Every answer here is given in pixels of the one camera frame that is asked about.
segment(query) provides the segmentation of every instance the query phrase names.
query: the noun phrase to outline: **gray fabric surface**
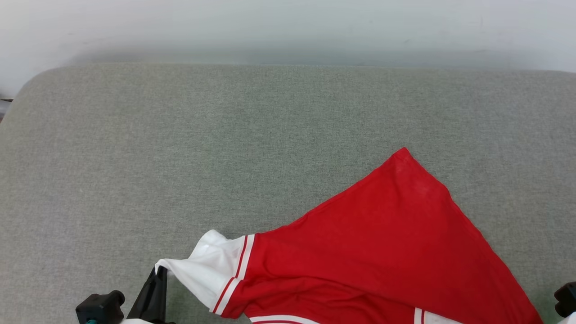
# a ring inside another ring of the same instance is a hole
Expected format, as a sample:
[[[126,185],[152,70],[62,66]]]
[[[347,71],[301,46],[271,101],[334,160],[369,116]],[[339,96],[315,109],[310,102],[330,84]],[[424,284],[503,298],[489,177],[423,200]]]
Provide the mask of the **gray fabric surface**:
[[[213,228],[290,223],[406,146],[555,323],[552,294],[576,280],[575,126],[576,74],[561,72],[48,71],[0,123],[0,322],[76,323],[113,289],[127,313],[158,259]],[[230,322],[168,289],[169,320]]]

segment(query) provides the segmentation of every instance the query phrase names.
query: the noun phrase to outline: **white stripe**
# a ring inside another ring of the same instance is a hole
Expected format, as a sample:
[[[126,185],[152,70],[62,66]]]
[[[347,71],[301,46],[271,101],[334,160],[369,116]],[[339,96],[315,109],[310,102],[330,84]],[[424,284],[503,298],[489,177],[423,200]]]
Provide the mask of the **white stripe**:
[[[301,324],[320,324],[315,321],[311,321],[310,319],[292,315],[270,315],[270,316],[256,316],[250,317],[250,321],[252,323],[256,322],[264,322],[264,321],[292,321]]]
[[[240,254],[238,255],[238,258],[236,259],[236,266],[234,267],[234,272],[232,273],[233,276],[236,276],[236,274],[240,275],[240,258],[242,257],[242,251],[246,251],[245,246],[248,244],[248,239],[244,238],[244,236],[240,236],[240,239],[242,239],[242,245],[240,246]]]
[[[414,324],[424,324],[422,323],[422,310],[420,308],[414,309]]]
[[[244,255],[242,256],[242,264],[240,265],[240,272],[238,274],[238,279],[243,280],[246,276],[246,269],[248,268],[248,261],[250,260],[250,252],[252,252],[252,246],[254,245],[254,234],[248,235],[246,240],[246,250],[244,250]]]
[[[224,308],[226,308],[226,305],[230,301],[230,297],[232,297],[232,293],[234,293],[234,289],[236,289],[236,286],[238,286],[239,282],[240,282],[240,280],[238,280],[236,278],[232,279],[232,282],[230,282],[228,289],[226,289],[226,292],[224,292],[224,296],[222,297],[222,300],[220,301],[220,304],[218,305],[218,308],[216,309],[216,312],[215,312],[216,314],[222,315],[222,312],[224,312]]]

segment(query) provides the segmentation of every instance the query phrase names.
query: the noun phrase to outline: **clothing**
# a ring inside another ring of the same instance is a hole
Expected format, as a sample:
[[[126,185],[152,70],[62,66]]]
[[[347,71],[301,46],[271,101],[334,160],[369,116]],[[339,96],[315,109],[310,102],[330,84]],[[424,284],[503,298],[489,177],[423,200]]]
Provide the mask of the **clothing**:
[[[254,323],[542,321],[511,272],[406,148],[276,230],[202,237],[164,266],[210,311]]]

